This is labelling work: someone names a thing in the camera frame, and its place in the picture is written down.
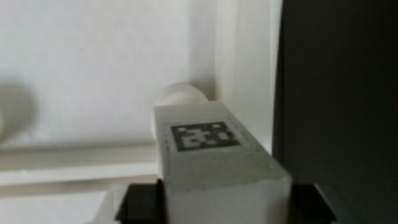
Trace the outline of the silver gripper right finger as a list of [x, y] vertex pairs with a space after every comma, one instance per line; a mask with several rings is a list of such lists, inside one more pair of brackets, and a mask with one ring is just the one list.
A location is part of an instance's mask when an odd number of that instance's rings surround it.
[[289, 224], [335, 224], [337, 217], [314, 184], [294, 184], [289, 197]]

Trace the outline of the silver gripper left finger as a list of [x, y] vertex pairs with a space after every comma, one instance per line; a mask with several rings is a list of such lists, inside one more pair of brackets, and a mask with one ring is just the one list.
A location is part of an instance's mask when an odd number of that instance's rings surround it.
[[117, 211], [120, 224], [165, 224], [163, 182], [131, 184]]

